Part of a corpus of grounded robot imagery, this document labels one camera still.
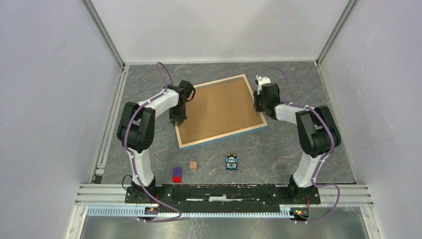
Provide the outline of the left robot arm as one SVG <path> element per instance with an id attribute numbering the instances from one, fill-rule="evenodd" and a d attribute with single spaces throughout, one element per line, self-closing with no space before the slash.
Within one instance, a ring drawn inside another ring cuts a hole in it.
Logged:
<path id="1" fill-rule="evenodd" d="M 186 103 L 195 93 L 194 86 L 189 81 L 182 80 L 178 86 L 167 85 L 147 100 L 127 102 L 124 105 L 117 138 L 131 160 L 131 188 L 137 191 L 137 196 L 145 203 L 156 198 L 156 182 L 149 153 L 155 136 L 156 118 L 169 111 L 171 124 L 182 124 L 187 119 Z"/>

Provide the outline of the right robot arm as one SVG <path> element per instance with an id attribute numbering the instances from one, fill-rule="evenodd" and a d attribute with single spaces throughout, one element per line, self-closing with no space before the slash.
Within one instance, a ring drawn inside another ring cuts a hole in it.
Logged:
<path id="1" fill-rule="evenodd" d="M 291 202 L 300 203 L 315 188 L 316 176 L 325 159 L 341 144 L 339 130 L 328 106 L 310 107 L 282 102 L 276 83 L 267 78 L 255 82 L 255 111 L 297 126 L 303 153 L 297 170 L 289 180 L 287 195 Z"/>

